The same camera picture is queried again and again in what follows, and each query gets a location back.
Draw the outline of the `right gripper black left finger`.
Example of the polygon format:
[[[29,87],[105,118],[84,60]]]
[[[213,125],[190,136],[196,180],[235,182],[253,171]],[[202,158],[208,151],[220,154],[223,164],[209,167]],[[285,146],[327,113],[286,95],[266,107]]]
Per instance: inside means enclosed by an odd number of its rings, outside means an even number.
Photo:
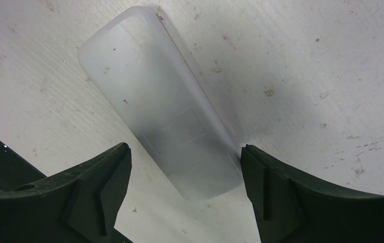
[[[50,177],[0,190],[0,242],[128,242],[115,229],[132,171],[119,143]]]

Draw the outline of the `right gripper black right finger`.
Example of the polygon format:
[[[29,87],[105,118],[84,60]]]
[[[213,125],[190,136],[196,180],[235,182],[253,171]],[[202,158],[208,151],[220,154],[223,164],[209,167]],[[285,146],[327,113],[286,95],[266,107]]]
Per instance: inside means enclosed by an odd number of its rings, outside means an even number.
[[[384,196],[294,168],[256,146],[240,164],[261,242],[384,242]]]

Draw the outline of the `white remote control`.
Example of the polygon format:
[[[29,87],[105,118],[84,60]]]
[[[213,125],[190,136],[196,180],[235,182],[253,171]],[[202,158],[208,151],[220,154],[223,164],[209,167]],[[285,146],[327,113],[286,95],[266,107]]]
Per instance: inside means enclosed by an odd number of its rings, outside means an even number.
[[[78,62],[182,197],[206,200],[242,184],[232,138],[150,8],[103,26]]]

